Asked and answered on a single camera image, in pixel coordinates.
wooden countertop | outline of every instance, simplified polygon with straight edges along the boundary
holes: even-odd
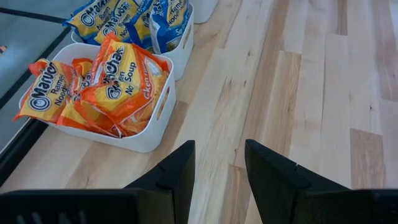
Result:
[[[47,128],[1,191],[124,187],[194,139],[190,223],[260,223],[247,138],[353,189],[398,187],[394,14],[397,1],[220,0],[195,25],[178,102],[154,152]]]

white plastic bin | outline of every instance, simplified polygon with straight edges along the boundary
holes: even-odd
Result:
[[[71,64],[74,58],[86,57],[94,60],[99,50],[100,50],[99,46],[74,43],[64,47],[61,51],[59,51],[59,53],[54,57],[54,60],[58,60],[66,64]],[[162,93],[160,94],[159,100],[155,106],[154,112],[149,120],[147,127],[139,134],[131,137],[118,139],[76,128],[58,126],[52,123],[48,124],[73,136],[78,136],[81,138],[102,142],[112,146],[130,149],[136,152],[153,151],[160,144],[160,141],[162,140],[163,133],[167,127],[167,124],[169,123],[169,119],[172,114],[174,104],[176,102],[173,62],[171,61],[171,59],[161,55],[156,55],[156,57],[167,61],[170,68],[170,75],[164,85]],[[159,119],[157,119],[157,113],[160,109],[160,105],[162,104],[167,91],[169,91],[169,95],[165,100],[162,113],[160,114]]]
[[[190,0],[190,4],[192,4],[196,10],[193,22],[200,24],[209,20],[217,3],[218,0]]]
[[[182,34],[182,38],[177,47],[170,52],[166,52],[164,55],[170,58],[174,63],[174,79],[179,80],[184,74],[185,67],[187,66],[189,56],[191,55],[193,48],[193,21],[194,21],[194,7],[192,4],[189,5],[189,10],[191,12],[191,16],[188,20],[187,27]],[[72,32],[71,34],[72,41],[76,43],[82,43],[82,39]]]

white storage bin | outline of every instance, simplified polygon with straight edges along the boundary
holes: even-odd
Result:
[[[216,7],[218,0],[190,0],[195,7],[196,13],[193,22],[196,24],[204,23],[209,20]]]
[[[58,60],[60,62],[69,65],[72,63],[72,60],[74,58],[86,57],[94,60],[99,50],[100,50],[99,46],[74,43],[64,47],[61,51],[59,51],[59,53],[54,57],[54,60]],[[76,128],[58,126],[52,123],[48,124],[73,136],[87,138],[93,141],[98,141],[112,146],[130,149],[136,152],[153,151],[160,144],[160,141],[162,140],[163,133],[167,127],[167,124],[169,123],[169,119],[172,114],[174,104],[176,102],[173,62],[171,61],[171,59],[161,55],[156,55],[156,57],[167,61],[170,69],[170,75],[164,85],[162,93],[160,94],[159,100],[155,106],[154,112],[149,120],[147,127],[139,134],[131,137],[118,139]],[[160,105],[162,104],[167,91],[169,91],[169,95],[165,100],[162,113],[160,114],[159,119],[157,119],[157,113],[160,110]],[[19,101],[19,107],[21,107],[22,99],[23,97]]]
[[[184,30],[184,33],[182,34],[182,38],[180,43],[177,45],[177,47],[169,52],[166,52],[164,55],[168,58],[170,58],[173,63],[174,63],[174,79],[177,81],[179,80],[182,75],[184,74],[185,67],[187,66],[189,56],[192,52],[193,48],[193,21],[194,21],[194,11],[193,11],[193,5],[189,4],[189,10],[191,12],[190,18],[187,23],[187,27]],[[82,43],[82,39],[75,34],[75,32],[72,32],[71,38],[74,42],[76,43]]]

light wooden surface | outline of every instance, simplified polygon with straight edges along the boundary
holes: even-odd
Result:
[[[396,15],[397,0],[220,0],[154,152],[47,128],[1,191],[124,187],[194,139],[190,223],[260,223],[247,138],[352,189],[397,188]]]

blue ramen package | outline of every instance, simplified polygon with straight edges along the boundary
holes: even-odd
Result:
[[[121,42],[131,43],[129,32],[124,24],[129,22],[137,13],[140,12],[145,1],[146,0],[119,0],[111,18],[98,32],[95,37],[95,41],[102,44],[105,36],[110,32],[114,32]]]
[[[154,3],[158,0],[144,0],[142,6],[137,10],[137,14],[126,23],[131,42],[143,49],[152,51],[152,41],[150,39],[149,18]]]
[[[90,0],[78,8],[65,25],[75,28],[75,33],[86,43],[97,44],[94,37],[109,20],[118,0]]]
[[[190,17],[188,0],[159,0],[150,13],[150,36],[156,54],[176,48]]]

